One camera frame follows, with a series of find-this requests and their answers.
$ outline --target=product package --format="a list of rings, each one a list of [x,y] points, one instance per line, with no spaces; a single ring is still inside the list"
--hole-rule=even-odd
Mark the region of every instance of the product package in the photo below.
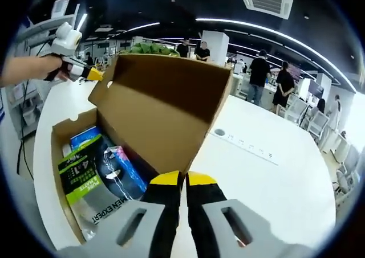
[[[98,134],[100,134],[100,130],[96,126],[93,126],[79,133],[77,136],[74,136],[70,141],[71,150],[72,151],[76,150],[78,147],[94,139]]]
[[[140,199],[147,184],[120,146],[109,148],[101,134],[58,166],[68,204],[86,240],[96,225],[127,200]]]

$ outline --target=cardboard box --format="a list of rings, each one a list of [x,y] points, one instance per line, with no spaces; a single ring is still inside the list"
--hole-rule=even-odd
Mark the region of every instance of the cardboard box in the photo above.
[[[53,127],[52,164],[64,213],[79,238],[58,175],[62,147],[97,125],[158,173],[186,172],[230,91],[230,70],[161,55],[117,57],[89,96],[96,109]]]

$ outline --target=monitor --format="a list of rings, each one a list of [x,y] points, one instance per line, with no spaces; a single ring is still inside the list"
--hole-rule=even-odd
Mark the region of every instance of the monitor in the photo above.
[[[323,96],[323,87],[316,83],[314,80],[310,81],[308,92],[310,92],[313,96],[321,99]]]

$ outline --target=person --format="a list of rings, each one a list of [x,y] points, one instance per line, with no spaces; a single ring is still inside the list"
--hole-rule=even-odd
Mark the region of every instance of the person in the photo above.
[[[177,46],[176,51],[179,52],[180,57],[187,58],[189,52],[189,39],[185,38],[182,43]]]
[[[326,116],[330,118],[328,125],[332,130],[336,130],[338,127],[341,110],[340,96],[336,95],[330,110],[326,113]]]
[[[276,114],[278,104],[285,108],[287,104],[287,99],[294,90],[294,80],[293,77],[291,77],[291,74],[287,71],[288,67],[288,62],[282,63],[281,71],[279,72],[278,78],[276,80],[276,82],[278,83],[278,87],[273,98],[274,106],[272,108],[272,112]]]
[[[243,72],[243,73],[247,73],[247,64],[246,64],[246,63],[245,63],[245,66],[244,66],[244,68],[243,68],[242,72]]]
[[[8,58],[5,61],[0,76],[0,87],[10,84],[18,84],[24,80],[44,80],[47,75],[62,66],[62,59],[57,56],[48,55],[45,57],[17,57]],[[63,81],[68,79],[68,72],[59,71],[57,77]]]
[[[250,65],[251,77],[247,101],[251,103],[253,100],[254,104],[259,106],[266,78],[270,77],[270,66],[266,61],[265,50],[261,50],[257,56],[258,58],[254,59]]]
[[[201,42],[201,45],[197,50],[195,51],[196,59],[202,60],[206,62],[210,57],[210,51],[208,49],[208,43],[207,42]]]
[[[320,111],[321,113],[325,113],[325,107],[326,107],[326,101],[325,99],[320,99],[317,103],[317,106],[314,107],[311,111],[310,111],[310,117],[314,117],[314,115]]]
[[[232,59],[228,58],[227,62],[224,65],[225,68],[232,69]]]
[[[315,114],[317,114],[318,111],[321,113],[325,113],[325,107],[326,107],[326,101],[324,99],[320,99],[317,103],[316,107],[313,107],[311,111],[308,112],[307,118],[304,119],[303,117],[303,123],[302,128],[307,129],[309,122],[314,118]]]
[[[238,60],[234,65],[233,73],[240,74],[242,72],[244,64],[245,64],[244,60],[242,59]]]
[[[341,111],[342,111],[342,106],[341,106],[340,96],[335,95],[335,100],[331,104],[330,110],[327,111],[326,113],[326,116],[329,118],[328,124],[323,130],[322,137],[318,144],[321,150],[327,150],[328,146],[331,145],[332,143],[331,134],[338,129]]]
[[[87,65],[94,66],[94,61],[92,60],[92,57],[90,56],[90,52],[87,52],[86,56],[87,56],[87,59],[86,59]]]

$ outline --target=blue package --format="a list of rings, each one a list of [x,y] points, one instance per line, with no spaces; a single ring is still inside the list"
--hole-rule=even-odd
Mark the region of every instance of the blue package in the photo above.
[[[79,148],[80,146],[82,146],[83,144],[85,144],[86,142],[94,139],[95,137],[98,136],[98,134],[100,134],[100,130],[98,127],[94,126],[91,127],[85,131],[83,131],[82,133],[79,133],[78,135],[74,136],[71,139],[71,150],[74,151],[77,148]]]
[[[124,171],[132,178],[134,183],[137,184],[139,189],[144,193],[147,189],[147,184],[141,179],[138,172],[133,168],[123,148],[121,146],[117,146],[111,148],[111,152],[113,152],[116,160],[123,167]]]

